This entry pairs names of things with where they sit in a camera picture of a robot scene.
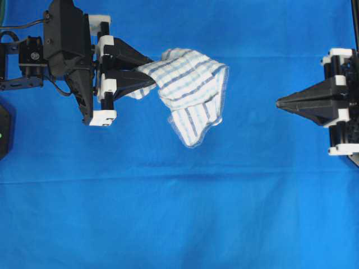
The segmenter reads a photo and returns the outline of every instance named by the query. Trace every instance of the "cloth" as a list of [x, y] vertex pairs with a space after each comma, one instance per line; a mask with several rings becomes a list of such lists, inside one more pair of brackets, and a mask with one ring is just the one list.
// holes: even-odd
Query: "cloth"
[[[168, 49], [161, 61], [137, 70], [156, 81], [162, 102], [171, 110], [168, 122], [187, 147], [196, 147], [210, 127], [222, 122], [228, 69], [195, 50]], [[128, 96], [142, 99], [155, 87]]]

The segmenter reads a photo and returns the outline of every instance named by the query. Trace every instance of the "striped cloth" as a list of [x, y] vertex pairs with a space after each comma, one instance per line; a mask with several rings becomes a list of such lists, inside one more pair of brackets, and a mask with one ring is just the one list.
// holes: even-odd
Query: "striped cloth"
[[156, 81], [128, 94], [142, 99], [159, 86], [162, 102], [171, 110], [168, 121], [187, 147], [196, 147], [212, 126], [222, 122], [228, 66], [189, 49], [169, 49], [162, 60], [140, 66], [138, 71]]

